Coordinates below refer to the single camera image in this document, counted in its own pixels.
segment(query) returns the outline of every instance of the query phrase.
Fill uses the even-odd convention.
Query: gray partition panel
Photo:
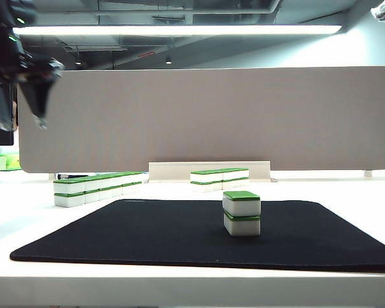
[[[385,67],[67,71],[47,130],[19,102],[29,172],[215,160],[385,169]]]

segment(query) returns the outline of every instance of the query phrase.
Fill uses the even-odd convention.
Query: black mouse pad
[[[261,236],[231,237],[220,201],[118,200],[10,258],[385,273],[385,245],[306,201],[263,201]]]

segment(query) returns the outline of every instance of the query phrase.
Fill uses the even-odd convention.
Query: exposed ceiling pipe
[[[184,45],[192,44],[192,43],[198,42],[199,40],[202,40],[202,39],[203,39],[203,37],[190,37],[190,38],[186,38],[186,39],[183,39],[183,40],[177,40],[176,42],[174,42],[173,48],[177,48],[177,47],[181,47],[181,46],[184,46]],[[151,51],[153,51],[154,53],[158,54],[158,53],[167,52],[168,48],[167,48],[167,46],[163,46],[163,47],[152,49]],[[126,56],[124,58],[116,59],[114,61],[114,66],[122,65],[122,64],[125,64],[125,63],[128,63],[128,62],[132,62],[132,61],[136,61],[136,60],[140,60],[140,58],[137,55]],[[112,67],[111,63],[105,63],[105,64],[100,64],[100,65],[92,66],[91,69],[109,69],[111,67]]]
[[[271,14],[271,13],[275,12],[275,10],[277,9],[280,2],[281,2],[281,0],[272,0],[269,8],[267,8],[267,9],[256,8],[256,9],[235,9],[235,10],[234,9],[232,9],[232,10],[188,10],[188,12],[192,13],[192,14],[196,14],[195,12],[233,12],[233,13],[240,12],[240,13],[245,13],[245,14],[247,14],[247,13]],[[158,10],[158,11],[160,13],[164,13],[164,12],[166,13],[168,10]],[[149,10],[142,11],[142,12],[143,13],[151,13],[151,11],[149,11]],[[184,45],[192,44],[192,43],[198,42],[199,40],[202,40],[202,39],[203,39],[202,37],[190,37],[190,38],[185,38],[183,40],[177,40],[176,42],[174,42],[173,48],[182,47]],[[158,47],[158,48],[152,49],[151,51],[158,54],[158,53],[166,52],[167,48]],[[122,64],[136,61],[136,60],[140,60],[140,58],[137,55],[127,56],[124,58],[116,59],[114,62],[114,65],[122,65]],[[108,69],[108,68],[111,68],[110,64],[101,64],[101,65],[95,65],[94,67],[92,67],[92,69]]]
[[[39,12],[41,15],[94,15],[94,16],[115,16],[115,15],[159,15],[179,16],[184,15],[237,15],[237,14],[271,14],[275,11],[280,0],[273,0],[269,8],[246,8],[246,9],[170,9],[170,10],[84,10],[84,11],[63,11],[63,12]]]

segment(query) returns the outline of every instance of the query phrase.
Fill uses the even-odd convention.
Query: ceiling
[[[147,24],[339,24],[358,0],[35,0],[37,26]],[[259,13],[272,10],[271,13]],[[67,69],[184,68],[299,36],[22,37],[24,47]],[[172,65],[164,62],[171,56]],[[82,65],[75,61],[80,57]]]

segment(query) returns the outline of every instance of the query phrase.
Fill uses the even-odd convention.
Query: ceiling light
[[[154,37],[191,35],[319,35],[333,34],[341,26],[43,26],[14,28],[19,35],[141,35]]]

